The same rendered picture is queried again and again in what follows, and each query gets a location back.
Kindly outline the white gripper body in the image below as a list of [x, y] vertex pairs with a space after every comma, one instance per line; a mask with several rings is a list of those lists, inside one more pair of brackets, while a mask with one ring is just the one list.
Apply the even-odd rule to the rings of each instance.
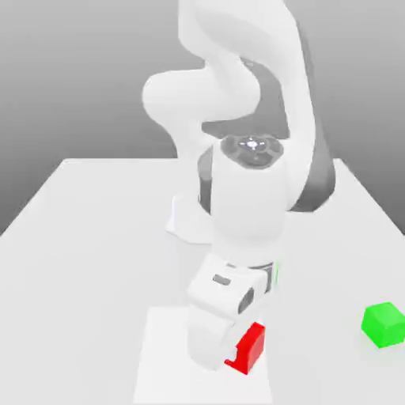
[[229, 339], [234, 322], [195, 305], [189, 306], [187, 352], [190, 358], [210, 371], [217, 371], [225, 360], [234, 360], [237, 349]]

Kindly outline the small red cube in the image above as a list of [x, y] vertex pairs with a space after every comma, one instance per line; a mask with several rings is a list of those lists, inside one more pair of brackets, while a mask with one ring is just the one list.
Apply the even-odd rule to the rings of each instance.
[[226, 359], [225, 364], [248, 375], [263, 352], [264, 340], [265, 327], [254, 322], [238, 342], [236, 358], [233, 361]]

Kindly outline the small green cube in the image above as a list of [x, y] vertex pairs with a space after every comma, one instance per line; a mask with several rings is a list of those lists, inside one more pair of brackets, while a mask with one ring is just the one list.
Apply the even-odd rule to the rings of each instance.
[[405, 341], [405, 315], [391, 302], [370, 305], [361, 329], [378, 348], [394, 346]]

